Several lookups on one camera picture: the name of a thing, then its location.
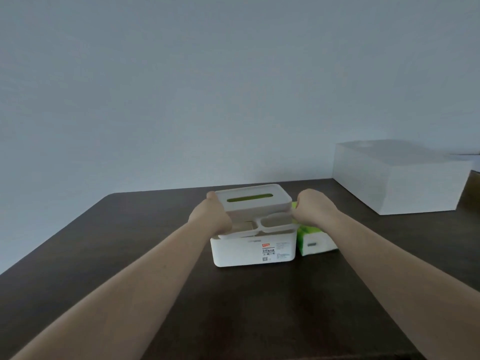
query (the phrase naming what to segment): gray wall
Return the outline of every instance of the gray wall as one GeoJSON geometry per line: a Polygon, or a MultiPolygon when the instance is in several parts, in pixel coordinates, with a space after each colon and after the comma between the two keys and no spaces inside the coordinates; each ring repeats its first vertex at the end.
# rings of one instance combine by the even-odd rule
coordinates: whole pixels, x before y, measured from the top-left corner
{"type": "Polygon", "coordinates": [[[0,272],[112,192],[478,150],[478,0],[0,0],[0,272]]]}

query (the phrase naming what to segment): green and white package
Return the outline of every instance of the green and white package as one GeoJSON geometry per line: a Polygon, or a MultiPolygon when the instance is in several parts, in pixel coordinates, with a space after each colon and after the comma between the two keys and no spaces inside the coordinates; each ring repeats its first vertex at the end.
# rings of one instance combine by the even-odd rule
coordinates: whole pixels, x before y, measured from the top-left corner
{"type": "MultiPolygon", "coordinates": [[[[297,202],[292,202],[292,207],[297,207],[297,202]]],[[[297,248],[302,256],[338,249],[326,232],[316,227],[304,225],[300,225],[297,230],[297,248]]]]}

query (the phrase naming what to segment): dark brown table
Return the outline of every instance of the dark brown table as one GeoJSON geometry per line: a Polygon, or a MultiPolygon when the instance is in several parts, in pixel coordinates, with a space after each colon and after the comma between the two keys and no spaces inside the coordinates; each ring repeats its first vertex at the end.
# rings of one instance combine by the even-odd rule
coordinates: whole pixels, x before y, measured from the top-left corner
{"type": "MultiPolygon", "coordinates": [[[[346,214],[480,290],[480,213],[464,199],[457,211],[379,216],[332,179],[280,184],[292,197],[305,188],[324,192],[346,214]]],[[[158,244],[219,188],[111,194],[0,275],[0,359],[158,244]]],[[[217,268],[207,245],[143,358],[423,357],[338,250],[217,268]]]]}

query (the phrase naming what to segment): forearm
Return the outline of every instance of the forearm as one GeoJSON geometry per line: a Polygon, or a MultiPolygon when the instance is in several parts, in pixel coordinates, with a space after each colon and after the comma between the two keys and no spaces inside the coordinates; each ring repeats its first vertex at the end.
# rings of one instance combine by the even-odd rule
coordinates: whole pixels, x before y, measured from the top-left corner
{"type": "Polygon", "coordinates": [[[183,225],[69,309],[14,359],[139,359],[213,232],[200,221],[183,225]]]}
{"type": "Polygon", "coordinates": [[[480,293],[339,213],[323,229],[428,359],[477,359],[480,293]]]}

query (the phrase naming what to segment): person's right arm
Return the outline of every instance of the person's right arm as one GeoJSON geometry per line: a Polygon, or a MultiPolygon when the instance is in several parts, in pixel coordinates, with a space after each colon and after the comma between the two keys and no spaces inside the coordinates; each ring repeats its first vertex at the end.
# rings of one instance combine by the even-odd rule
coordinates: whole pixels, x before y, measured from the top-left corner
{"type": "Polygon", "coordinates": [[[480,292],[343,214],[316,190],[298,195],[293,217],[332,238],[423,356],[480,359],[480,292]]]}

